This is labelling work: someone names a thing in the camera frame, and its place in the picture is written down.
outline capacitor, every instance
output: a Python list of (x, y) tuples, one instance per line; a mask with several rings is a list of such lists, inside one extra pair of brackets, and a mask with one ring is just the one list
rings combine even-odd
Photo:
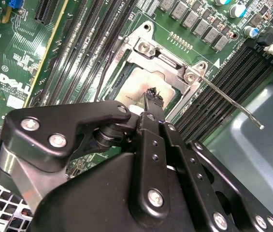
[(244, 28), (244, 34), (249, 38), (256, 38), (259, 35), (259, 30), (251, 26), (246, 26)]
[(229, 4), (230, 2), (231, 0), (215, 0), (215, 3), (217, 6), (226, 5), (226, 4)]
[(245, 5), (234, 4), (230, 7), (229, 14), (232, 18), (241, 18), (245, 15), (246, 11)]

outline metal socket lever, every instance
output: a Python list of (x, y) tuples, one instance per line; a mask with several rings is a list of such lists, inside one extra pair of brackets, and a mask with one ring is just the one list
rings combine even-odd
[(218, 94), (220, 94), (225, 100), (227, 100), (229, 103), (231, 103), (233, 106), (235, 106), (237, 109), (242, 111), (245, 115), (247, 115), (248, 118), (257, 126), (260, 128), (260, 130), (264, 129), (264, 125), (262, 125), (254, 116), (253, 114), (248, 111), (246, 108), (242, 107), (240, 104), (238, 104), (236, 101), (234, 101), (232, 98), (230, 98), (228, 95), (226, 95), (223, 91), (221, 91), (217, 86), (215, 86), (213, 83), (211, 83), (209, 80), (207, 80), (204, 76), (200, 76), (200, 78), (208, 84), (213, 90), (215, 90)]

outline motherboard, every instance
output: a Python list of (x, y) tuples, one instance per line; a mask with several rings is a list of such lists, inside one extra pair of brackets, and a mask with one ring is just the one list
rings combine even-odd
[(236, 108), (199, 77), (244, 104), (273, 79), (273, 0), (0, 0), (0, 131), (13, 109), (129, 106), (156, 87), (183, 139), (204, 141)]

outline black mechanical arm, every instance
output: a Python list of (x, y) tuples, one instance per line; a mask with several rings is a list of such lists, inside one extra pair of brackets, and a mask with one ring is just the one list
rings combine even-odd
[[(165, 121), (144, 93), (131, 113), (116, 101), (19, 109), (5, 118), (0, 184), (21, 195), (32, 232), (267, 231), (269, 212), (198, 141)], [(70, 160), (122, 153), (67, 180)]]

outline screw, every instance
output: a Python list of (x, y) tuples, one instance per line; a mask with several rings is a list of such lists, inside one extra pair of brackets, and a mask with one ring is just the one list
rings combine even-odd
[(191, 81), (194, 81), (194, 76), (193, 76), (193, 75), (189, 75), (189, 76), (188, 76), (188, 81), (190, 81), (190, 82), (191, 82)]
[(195, 76), (195, 74), (193, 74), (193, 73), (187, 73), (185, 76), (184, 76), (184, 80), (186, 81), (186, 82), (193, 82), (193, 81), (195, 81), (195, 79), (196, 79), (196, 76)]
[(264, 219), (261, 216), (256, 215), (256, 221), (259, 224), (259, 226), (261, 226), (261, 228), (263, 228), (263, 229), (267, 228), (266, 222), (264, 221)]
[(159, 160), (159, 156), (157, 156), (156, 154), (154, 154), (154, 155), (152, 156), (152, 159), (153, 159), (154, 161), (158, 161), (158, 160)]
[(48, 139), (51, 146), (64, 147), (67, 144), (67, 140), (61, 134), (53, 134)]
[(119, 105), (117, 108), (118, 108), (118, 110), (119, 110), (120, 112), (123, 112), (123, 113), (126, 113), (126, 112), (127, 112), (127, 110), (125, 109), (125, 107), (123, 107), (122, 105)]
[(36, 131), (40, 127), (39, 122), (32, 118), (26, 118), (22, 120), (20, 125), (27, 131)]
[(20, 13), (20, 14), (23, 14), (24, 12), (25, 12), (24, 9), (19, 9), (19, 10), (18, 10), (18, 13)]
[(150, 50), (150, 45), (143, 42), (143, 43), (140, 43), (140, 45), (138, 46), (138, 49), (140, 50), (141, 53), (146, 54)]
[(172, 125), (172, 124), (169, 124), (169, 128), (172, 130), (172, 131), (175, 131), (176, 128)]
[(155, 117), (154, 117), (152, 114), (147, 114), (147, 117), (148, 117), (150, 120), (152, 120), (152, 121), (155, 120)]
[(198, 149), (198, 150), (203, 150), (203, 148), (202, 148), (202, 146), (200, 145), (200, 144), (198, 144), (198, 143), (194, 143), (194, 145), (196, 146), (196, 148)]
[(267, 220), (273, 226), (273, 219), (271, 217), (267, 217)]
[(215, 212), (213, 217), (214, 217), (215, 223), (220, 229), (225, 231), (228, 228), (227, 221), (224, 219), (224, 217), (221, 214)]
[(163, 198), (161, 194), (153, 189), (148, 191), (148, 199), (155, 207), (161, 207), (163, 205)]

